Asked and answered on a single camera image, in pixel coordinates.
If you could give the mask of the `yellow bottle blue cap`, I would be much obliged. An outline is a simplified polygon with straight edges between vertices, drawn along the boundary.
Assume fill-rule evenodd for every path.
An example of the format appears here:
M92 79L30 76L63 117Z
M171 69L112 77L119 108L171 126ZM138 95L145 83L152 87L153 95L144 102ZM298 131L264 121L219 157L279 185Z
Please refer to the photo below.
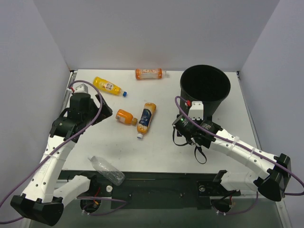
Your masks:
M126 97L127 96L127 92L124 91L122 88L120 88L119 86L105 80L102 79L100 77L95 77L93 80L93 85L99 89L100 91L115 95L115 96L122 96L122 97Z

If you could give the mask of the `clear plastic bottle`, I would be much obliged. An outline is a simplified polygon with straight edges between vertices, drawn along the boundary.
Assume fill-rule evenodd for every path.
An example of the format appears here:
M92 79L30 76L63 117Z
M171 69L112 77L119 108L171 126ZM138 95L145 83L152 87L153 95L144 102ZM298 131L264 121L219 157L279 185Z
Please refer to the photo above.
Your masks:
M119 186L125 180L125 175L104 158L88 156L88 160L91 162L92 167L112 184Z

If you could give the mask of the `black plastic bin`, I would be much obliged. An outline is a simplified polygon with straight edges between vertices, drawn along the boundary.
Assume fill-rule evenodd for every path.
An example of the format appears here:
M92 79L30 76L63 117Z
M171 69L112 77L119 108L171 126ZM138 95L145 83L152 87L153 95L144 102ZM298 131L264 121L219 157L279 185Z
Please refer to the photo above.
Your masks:
M189 101L201 101L204 119L211 118L231 89L229 78L220 69L196 65L186 69L180 78L180 96Z

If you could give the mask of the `orange bottle white label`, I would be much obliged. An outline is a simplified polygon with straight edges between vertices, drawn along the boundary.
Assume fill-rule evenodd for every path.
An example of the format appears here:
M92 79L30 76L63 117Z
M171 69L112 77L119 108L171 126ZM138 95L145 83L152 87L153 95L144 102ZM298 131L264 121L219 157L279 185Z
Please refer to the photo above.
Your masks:
M167 71L156 68L156 69L135 69L135 78L137 80L155 80L169 77Z

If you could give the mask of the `small orange juice bottle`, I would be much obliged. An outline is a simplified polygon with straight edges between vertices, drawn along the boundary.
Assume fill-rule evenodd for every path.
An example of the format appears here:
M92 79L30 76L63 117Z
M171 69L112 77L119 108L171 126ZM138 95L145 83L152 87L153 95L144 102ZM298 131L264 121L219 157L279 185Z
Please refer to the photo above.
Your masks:
M135 126L137 124L137 118L135 118L131 113L119 109L116 113L116 120L125 124L125 125L133 125Z

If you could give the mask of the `orange bottle blue label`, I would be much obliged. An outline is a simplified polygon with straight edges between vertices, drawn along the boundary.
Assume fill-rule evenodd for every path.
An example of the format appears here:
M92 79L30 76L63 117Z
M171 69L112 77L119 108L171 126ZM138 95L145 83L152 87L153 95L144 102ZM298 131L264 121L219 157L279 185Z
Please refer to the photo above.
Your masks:
M156 112L156 104L146 103L144 105L141 118L137 124L137 138L142 139L147 134L152 118Z

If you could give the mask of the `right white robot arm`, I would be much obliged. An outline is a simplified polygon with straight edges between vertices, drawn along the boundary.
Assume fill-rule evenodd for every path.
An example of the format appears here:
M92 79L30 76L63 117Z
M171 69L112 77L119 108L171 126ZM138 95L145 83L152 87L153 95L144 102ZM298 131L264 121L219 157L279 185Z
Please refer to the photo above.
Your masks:
M212 182L215 193L252 190L272 201L281 201L284 197L291 178L289 156L283 153L276 156L250 146L210 120L202 121L200 127L197 127L180 115L172 126L197 149L205 147L221 152L250 170L247 173L225 171L220 178Z

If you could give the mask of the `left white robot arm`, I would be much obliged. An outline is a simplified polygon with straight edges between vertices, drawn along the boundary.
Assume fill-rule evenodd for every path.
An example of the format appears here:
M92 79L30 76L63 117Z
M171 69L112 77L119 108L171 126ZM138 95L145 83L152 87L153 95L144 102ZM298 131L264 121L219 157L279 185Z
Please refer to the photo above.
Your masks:
M97 106L87 92L75 92L65 108L52 123L47 147L38 168L30 174L31 181L20 195L14 195L10 205L24 218L48 226L60 220L64 207L78 195L88 196L97 192L96 181L86 176L77 176L62 188L55 189L63 165L80 135L91 125L110 117L112 109L101 94L96 94Z

